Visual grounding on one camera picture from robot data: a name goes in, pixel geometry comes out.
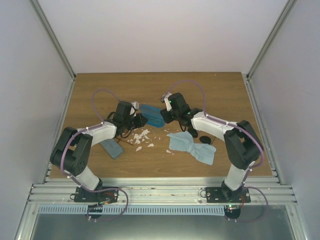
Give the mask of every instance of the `wooden surface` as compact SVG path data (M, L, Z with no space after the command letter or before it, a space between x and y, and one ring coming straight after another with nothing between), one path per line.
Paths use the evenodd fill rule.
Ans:
M175 82L180 80L194 80L205 90L206 111L218 118L239 122L249 121L259 134L256 119L249 101L242 75L236 72L160 72L160 73L90 73L78 74L71 100L64 121L65 127L83 128L100 122L91 107L92 93L101 88L112 90L121 100L138 101L160 109L165 104L160 97ZM172 93L180 92L191 108L203 107L200 90L191 83L176 86ZM94 99L98 112L106 118L116 110L117 100L106 92L99 92ZM100 178L138 178L138 177L218 177L226 176L230 168L224 142L215 139L216 148L213 165L197 161L187 152L171 151L168 133L180 131L177 122L166 124L163 128L146 125L149 139L134 144L119 142L124 153L117 159L112 159L100 144L91 148L88 166ZM140 134L142 129L133 131ZM263 166L255 168L251 176L271 176L271 169L266 160ZM60 170L53 166L50 174L52 178L61 178Z

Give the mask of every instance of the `robotic arm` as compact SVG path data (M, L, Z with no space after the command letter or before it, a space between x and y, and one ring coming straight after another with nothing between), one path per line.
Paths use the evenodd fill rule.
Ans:
M231 167L227 177L222 182L221 191L225 199L230 202L242 192L244 178L260 156L260 151L253 141L243 132L230 125L237 125L250 133L263 149L250 123L243 120L239 123L228 122L230 124L228 125L209 119L202 109L190 109L181 93L167 93L161 101L166 106L161 111L161 115L167 124L175 120L183 127L206 132L225 142Z
M116 111L110 113L101 124L80 129L65 128L53 149L50 162L58 168L62 166L64 173L73 176L86 189L90 191L103 189L102 181L87 166L90 149L103 140L113 139L122 136L126 131L143 127L148 120L141 113L136 114L138 108L138 102L120 101ZM69 149L68 142L73 136L76 137L69 145L75 149ZM89 197L91 200L84 199L84 202L102 202L99 201L99 194L92 195Z

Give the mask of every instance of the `vent grille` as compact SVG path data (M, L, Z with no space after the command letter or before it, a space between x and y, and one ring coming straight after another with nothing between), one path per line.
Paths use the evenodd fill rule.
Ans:
M123 205L104 205L102 212L91 214L117 215L124 209ZM39 214L86 214L87 205L42 204ZM214 215L224 216L224 206L158 206L129 205L126 215Z

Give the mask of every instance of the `black mounting plate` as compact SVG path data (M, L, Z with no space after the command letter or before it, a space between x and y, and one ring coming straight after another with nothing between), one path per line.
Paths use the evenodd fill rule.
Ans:
M103 186L102 189L116 188L115 186ZM118 190L107 190L103 192L88 192L82 187L77 187L74 196L74 202L76 203L101 203L107 201L109 204L116 203L118 201Z
M216 203L236 203L241 204L242 198L244 199L244 203L251 203L250 195L247 196L249 193L249 190L246 189L244 191L241 191L237 196L231 199L231 201L227 201L225 196L222 194L221 187L206 187L205 188L205 196L206 196L206 202L210 204L216 204Z

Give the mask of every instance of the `light blue towel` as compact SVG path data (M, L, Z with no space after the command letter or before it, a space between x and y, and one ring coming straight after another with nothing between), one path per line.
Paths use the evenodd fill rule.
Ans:
M194 143L194 139L187 131L178 133L169 133L169 149L181 152L188 152L198 161L204 164L212 165L216 148L209 144Z

